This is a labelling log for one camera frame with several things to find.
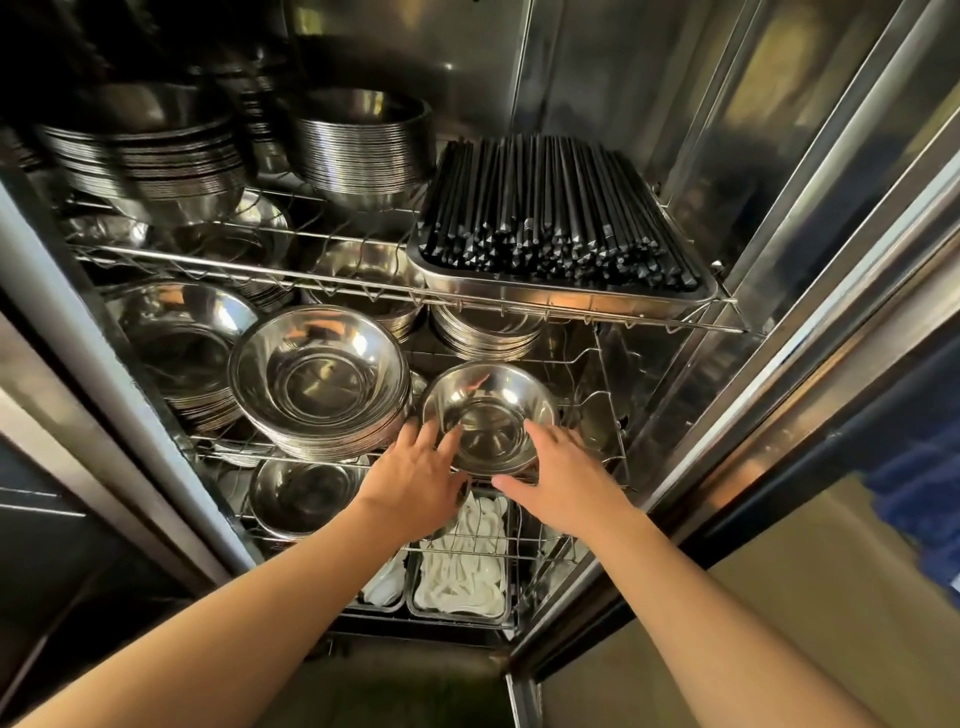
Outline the person's left hand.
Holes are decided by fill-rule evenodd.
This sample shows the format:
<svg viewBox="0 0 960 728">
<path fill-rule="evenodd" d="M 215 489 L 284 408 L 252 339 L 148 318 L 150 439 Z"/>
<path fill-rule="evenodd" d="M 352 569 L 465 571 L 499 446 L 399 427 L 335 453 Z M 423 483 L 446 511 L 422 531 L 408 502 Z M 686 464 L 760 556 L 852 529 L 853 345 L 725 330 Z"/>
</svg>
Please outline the person's left hand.
<svg viewBox="0 0 960 728">
<path fill-rule="evenodd" d="M 463 433 L 455 425 L 439 438 L 436 418 L 419 424 L 421 454 L 402 459 L 400 434 L 372 465 L 354 506 L 371 518 L 375 533 L 396 547 L 425 539 L 447 525 L 453 506 L 454 477 L 468 477 L 454 470 Z"/>
</svg>

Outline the person's right hand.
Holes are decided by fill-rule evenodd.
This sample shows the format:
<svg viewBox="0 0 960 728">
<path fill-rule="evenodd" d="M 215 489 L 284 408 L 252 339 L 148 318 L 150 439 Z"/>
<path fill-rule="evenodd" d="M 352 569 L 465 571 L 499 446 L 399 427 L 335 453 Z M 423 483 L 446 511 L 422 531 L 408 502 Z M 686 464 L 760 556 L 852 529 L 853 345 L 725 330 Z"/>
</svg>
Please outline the person's right hand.
<svg viewBox="0 0 960 728">
<path fill-rule="evenodd" d="M 530 513 L 541 522 L 593 548 L 646 520 L 573 431 L 532 419 L 524 430 L 538 465 L 539 501 Z"/>
</svg>

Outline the small steel bowl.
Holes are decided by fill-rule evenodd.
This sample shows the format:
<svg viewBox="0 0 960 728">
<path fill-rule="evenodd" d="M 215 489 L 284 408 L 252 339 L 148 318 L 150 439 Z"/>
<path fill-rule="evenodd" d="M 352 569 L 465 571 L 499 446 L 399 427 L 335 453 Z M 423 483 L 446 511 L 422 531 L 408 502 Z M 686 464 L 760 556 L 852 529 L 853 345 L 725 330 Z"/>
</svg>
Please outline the small steel bowl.
<svg viewBox="0 0 960 728">
<path fill-rule="evenodd" d="M 438 437 L 462 429 L 452 468 L 474 477 L 515 476 L 537 453 L 524 424 L 560 423 L 556 397 L 533 374 L 497 361 L 470 361 L 436 376 L 421 394 L 422 421 L 438 422 Z"/>
</svg>

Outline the person's right forearm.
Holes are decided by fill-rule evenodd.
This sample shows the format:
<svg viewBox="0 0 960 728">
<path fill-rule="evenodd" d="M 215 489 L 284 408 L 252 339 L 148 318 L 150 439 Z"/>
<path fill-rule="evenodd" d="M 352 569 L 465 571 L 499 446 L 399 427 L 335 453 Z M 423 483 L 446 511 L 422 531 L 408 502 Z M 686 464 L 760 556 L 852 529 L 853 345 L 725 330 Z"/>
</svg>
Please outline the person's right forearm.
<svg viewBox="0 0 960 728">
<path fill-rule="evenodd" d="M 630 505 L 585 540 L 701 728 L 885 728 Z"/>
</svg>

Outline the person's left forearm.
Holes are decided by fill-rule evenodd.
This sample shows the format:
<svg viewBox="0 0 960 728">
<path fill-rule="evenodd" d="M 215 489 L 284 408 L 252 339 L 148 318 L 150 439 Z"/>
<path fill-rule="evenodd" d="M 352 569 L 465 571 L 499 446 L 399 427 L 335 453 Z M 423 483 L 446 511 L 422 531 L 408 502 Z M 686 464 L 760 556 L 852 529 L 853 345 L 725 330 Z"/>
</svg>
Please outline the person's left forearm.
<svg viewBox="0 0 960 728">
<path fill-rule="evenodd" d="M 360 500 L 177 613 L 13 728 L 251 728 L 375 573 L 410 541 Z"/>
</svg>

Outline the pile of white spoons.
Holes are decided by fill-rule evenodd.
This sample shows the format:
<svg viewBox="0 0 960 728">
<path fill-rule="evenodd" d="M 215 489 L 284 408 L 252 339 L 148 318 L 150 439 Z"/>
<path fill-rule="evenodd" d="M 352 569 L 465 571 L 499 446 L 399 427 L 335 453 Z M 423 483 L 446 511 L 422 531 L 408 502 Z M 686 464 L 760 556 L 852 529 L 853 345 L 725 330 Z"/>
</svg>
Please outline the pile of white spoons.
<svg viewBox="0 0 960 728">
<path fill-rule="evenodd" d="M 409 603 L 435 616 L 500 620 L 508 613 L 509 503 L 469 494 L 450 527 L 418 542 Z"/>
<path fill-rule="evenodd" d="M 402 599 L 406 556 L 407 552 L 400 549 L 366 582 L 359 592 L 359 601 L 362 604 L 386 608 Z"/>
</svg>

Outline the steel spoon tray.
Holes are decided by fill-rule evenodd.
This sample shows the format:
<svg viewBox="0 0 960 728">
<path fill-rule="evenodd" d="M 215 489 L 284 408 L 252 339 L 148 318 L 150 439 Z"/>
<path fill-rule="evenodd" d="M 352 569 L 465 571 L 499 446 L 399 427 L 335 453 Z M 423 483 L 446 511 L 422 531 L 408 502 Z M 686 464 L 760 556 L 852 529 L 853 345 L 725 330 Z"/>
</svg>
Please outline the steel spoon tray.
<svg viewBox="0 0 960 728">
<path fill-rule="evenodd" d="M 471 494 L 471 495 L 474 495 L 474 496 L 489 496 L 489 497 L 502 496 L 502 494 L 500 494 L 500 493 L 498 493 L 497 491 L 494 491 L 494 490 L 492 490 L 492 489 L 490 489 L 490 488 L 474 488 L 474 489 L 471 489 L 470 494 Z M 515 536 L 516 536 L 516 534 L 517 534 L 517 528 L 516 528 L 516 524 L 515 524 L 515 520 L 516 520 L 515 516 L 517 515 L 517 509 L 516 509 L 512 504 L 510 504 L 509 501 L 508 501 L 508 504 L 509 504 L 509 511 L 508 511 L 508 516 L 507 516 L 507 523 L 508 523 L 508 524 L 507 524 L 507 535 L 508 535 L 508 541 L 509 541 L 509 544 L 508 544 L 508 553 L 507 553 L 507 564 L 508 564 L 508 613 L 507 613 L 505 616 L 503 616 L 502 618 L 498 619 L 498 620 L 497 620 L 497 619 L 491 620 L 491 619 L 485 619 L 485 618 L 478 617 L 478 616 L 468 616 L 468 615 L 435 615 L 435 614 L 433 614 L 433 613 L 425 613 L 425 612 L 421 612 L 421 611 L 416 611 L 416 610 L 414 610 L 414 608 L 413 608 L 413 607 L 410 605 L 410 603 L 409 603 L 409 598 L 410 598 L 410 592 L 411 592 L 411 590 L 412 590 L 412 586 L 413 586 L 413 582 L 414 582 L 414 571 L 415 571 L 415 569 L 419 566 L 419 556 L 417 555 L 416 552 L 417 552 L 418 549 L 419 549 L 419 546 L 418 546 L 419 541 L 420 541 L 420 540 L 423 540 L 423 539 L 420 539 L 420 540 L 418 540 L 418 541 L 415 541 L 415 542 L 414 542 L 411 546 L 409 546 L 409 548 L 408 548 L 408 552 L 409 552 L 409 555 L 410 555 L 410 559 L 409 559 L 409 564 L 408 564 L 408 566 L 407 566 L 407 577 L 406 577 L 406 584 L 405 584 L 405 587 L 404 587 L 404 601 L 405 601 L 405 605 L 406 605 L 408 611 L 409 611 L 412 615 L 414 615 L 414 616 L 416 616 L 416 617 L 419 617 L 419 618 L 424 618 L 424 619 L 426 619 L 426 620 L 432 620 L 432 621 L 435 621 L 435 622 L 451 622 L 451 623 L 462 624 L 462 625 L 479 625 L 479 626 L 483 626 L 483 627 L 494 627 L 494 628 L 503 628 L 503 627 L 508 627 L 508 626 L 511 625 L 512 620 L 513 620 L 513 618 L 512 618 L 512 613 L 514 612 L 516 597 L 517 597 L 517 593 L 518 593 L 518 588 L 517 588 L 517 585 L 516 585 L 516 582 L 517 582 L 517 577 L 516 577 L 516 572 L 517 572 L 517 566 L 516 566 L 517 546 L 516 546 L 516 540 L 515 540 Z M 440 529 L 438 532 L 436 532 L 435 534 L 433 534 L 433 535 L 431 535 L 431 536 L 429 536 L 429 537 L 426 537 L 426 538 L 432 538 L 432 537 L 435 537 L 435 536 L 441 536 L 441 535 L 443 535 L 443 534 L 449 529 L 449 527 L 450 527 L 450 525 L 446 525 L 444 528 L 441 528 L 441 529 Z"/>
<path fill-rule="evenodd" d="M 402 607 L 407 577 L 406 548 L 401 548 L 383 564 L 347 605 L 348 609 L 368 613 L 393 613 Z"/>
</svg>

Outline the stack of large steel bowls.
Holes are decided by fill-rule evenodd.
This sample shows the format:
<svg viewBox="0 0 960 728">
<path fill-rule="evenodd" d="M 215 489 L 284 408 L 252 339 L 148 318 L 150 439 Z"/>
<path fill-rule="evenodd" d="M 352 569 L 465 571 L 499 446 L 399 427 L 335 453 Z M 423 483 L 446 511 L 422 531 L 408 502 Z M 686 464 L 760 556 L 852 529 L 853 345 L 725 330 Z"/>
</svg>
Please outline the stack of large steel bowls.
<svg viewBox="0 0 960 728">
<path fill-rule="evenodd" d="M 258 321 L 233 347 L 226 377 L 252 425 L 304 462 L 388 447 L 412 404 L 399 341 L 378 321 L 336 305 L 296 306 Z"/>
<path fill-rule="evenodd" d="M 262 317 L 249 300 L 211 283 L 158 279 L 117 287 L 104 301 L 163 400 L 195 431 L 222 431 L 241 417 L 228 367 Z"/>
</svg>

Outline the stack of shallow steel bowls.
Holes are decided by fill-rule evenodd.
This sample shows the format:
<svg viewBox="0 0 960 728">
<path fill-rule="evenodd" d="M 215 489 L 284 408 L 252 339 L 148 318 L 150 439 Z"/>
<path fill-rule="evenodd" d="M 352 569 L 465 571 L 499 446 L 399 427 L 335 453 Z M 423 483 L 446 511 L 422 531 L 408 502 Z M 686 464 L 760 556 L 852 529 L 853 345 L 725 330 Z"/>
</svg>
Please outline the stack of shallow steel bowls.
<svg viewBox="0 0 960 728">
<path fill-rule="evenodd" d="M 355 310 L 378 321 L 399 342 L 419 326 L 424 307 L 409 289 L 426 287 L 409 264 L 405 246 L 375 241 L 330 240 L 316 244 L 301 259 L 301 269 L 326 277 L 299 288 L 303 305 L 331 305 Z"/>
<path fill-rule="evenodd" d="M 193 278 L 221 285 L 246 298 L 263 313 L 291 305 L 295 290 L 265 269 L 288 270 L 298 242 L 283 211 L 264 193 L 246 190 L 224 222 L 197 224 L 167 232 L 163 247 L 174 254 L 212 262 Z"/>
<path fill-rule="evenodd" d="M 532 314 L 430 305 L 438 340 L 463 360 L 519 361 L 531 354 L 546 323 Z"/>
</svg>

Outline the steel chopstick tray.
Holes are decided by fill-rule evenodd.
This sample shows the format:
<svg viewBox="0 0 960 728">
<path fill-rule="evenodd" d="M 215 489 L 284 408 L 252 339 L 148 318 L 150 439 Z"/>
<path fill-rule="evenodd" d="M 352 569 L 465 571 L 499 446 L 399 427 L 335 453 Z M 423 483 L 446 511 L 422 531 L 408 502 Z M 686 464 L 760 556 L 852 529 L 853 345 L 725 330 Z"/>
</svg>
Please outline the steel chopstick tray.
<svg viewBox="0 0 960 728">
<path fill-rule="evenodd" d="M 449 301 L 683 322 L 721 300 L 628 157 L 565 135 L 446 141 L 407 256 Z"/>
</svg>

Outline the pile of black chopsticks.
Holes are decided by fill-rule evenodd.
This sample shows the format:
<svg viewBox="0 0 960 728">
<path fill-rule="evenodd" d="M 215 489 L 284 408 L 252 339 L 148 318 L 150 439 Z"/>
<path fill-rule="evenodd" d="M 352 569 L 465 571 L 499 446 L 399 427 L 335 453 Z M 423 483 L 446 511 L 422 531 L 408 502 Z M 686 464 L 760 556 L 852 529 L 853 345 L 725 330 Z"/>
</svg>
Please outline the pile of black chopsticks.
<svg viewBox="0 0 960 728">
<path fill-rule="evenodd" d="M 561 135 L 446 143 L 414 250 L 444 273 L 628 294 L 693 294 L 682 237 L 625 155 Z"/>
</svg>

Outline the stack of wide steel bowls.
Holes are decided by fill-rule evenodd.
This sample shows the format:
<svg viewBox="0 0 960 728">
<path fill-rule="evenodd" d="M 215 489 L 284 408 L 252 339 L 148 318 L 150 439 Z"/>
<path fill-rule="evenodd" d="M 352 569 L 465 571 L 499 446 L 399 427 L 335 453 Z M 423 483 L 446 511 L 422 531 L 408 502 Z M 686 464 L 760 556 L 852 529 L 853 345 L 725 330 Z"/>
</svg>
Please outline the stack of wide steel bowls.
<svg viewBox="0 0 960 728">
<path fill-rule="evenodd" d="M 382 210 L 435 171 L 433 108 L 420 98 L 328 86 L 278 94 L 275 106 L 292 170 L 331 201 Z"/>
<path fill-rule="evenodd" d="M 33 128 L 72 188 L 156 227 L 232 216 L 256 176 L 234 105 L 206 82 L 80 86 Z"/>
</svg>

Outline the blue cloth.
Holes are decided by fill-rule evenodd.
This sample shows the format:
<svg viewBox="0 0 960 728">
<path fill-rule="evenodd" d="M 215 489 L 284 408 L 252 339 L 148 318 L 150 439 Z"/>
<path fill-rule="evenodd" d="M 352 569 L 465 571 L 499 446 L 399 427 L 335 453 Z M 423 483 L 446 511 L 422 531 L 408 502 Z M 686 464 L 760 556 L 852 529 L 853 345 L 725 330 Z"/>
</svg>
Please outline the blue cloth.
<svg viewBox="0 0 960 728">
<path fill-rule="evenodd" d="M 916 569 L 960 611 L 960 363 L 906 395 L 895 438 L 864 483 L 875 515 L 914 549 Z"/>
</svg>

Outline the stainless steel cabinet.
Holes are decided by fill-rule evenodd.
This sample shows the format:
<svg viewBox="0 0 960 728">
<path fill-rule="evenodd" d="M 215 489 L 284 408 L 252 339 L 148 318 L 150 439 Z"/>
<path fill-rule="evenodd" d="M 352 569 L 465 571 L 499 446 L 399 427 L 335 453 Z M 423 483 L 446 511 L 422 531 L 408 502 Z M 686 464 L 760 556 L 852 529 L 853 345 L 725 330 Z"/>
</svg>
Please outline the stainless steel cabinet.
<svg viewBox="0 0 960 728">
<path fill-rule="evenodd" d="M 703 566 L 854 473 L 960 607 L 960 0 L 0 0 L 0 691 L 550 416 Z"/>
</svg>

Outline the steel cabinet door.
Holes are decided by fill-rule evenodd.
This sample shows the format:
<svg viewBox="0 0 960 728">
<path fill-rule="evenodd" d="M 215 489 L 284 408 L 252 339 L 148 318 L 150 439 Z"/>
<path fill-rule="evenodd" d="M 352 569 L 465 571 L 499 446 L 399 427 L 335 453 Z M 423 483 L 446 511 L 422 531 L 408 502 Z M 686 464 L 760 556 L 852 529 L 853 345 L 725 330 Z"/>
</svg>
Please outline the steel cabinet door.
<svg viewBox="0 0 960 728">
<path fill-rule="evenodd" d="M 522 110 L 623 152 L 749 328 L 604 328 L 615 475 L 882 722 L 960 728 L 960 613 L 864 483 L 960 363 L 960 0 L 534 6 Z"/>
</svg>

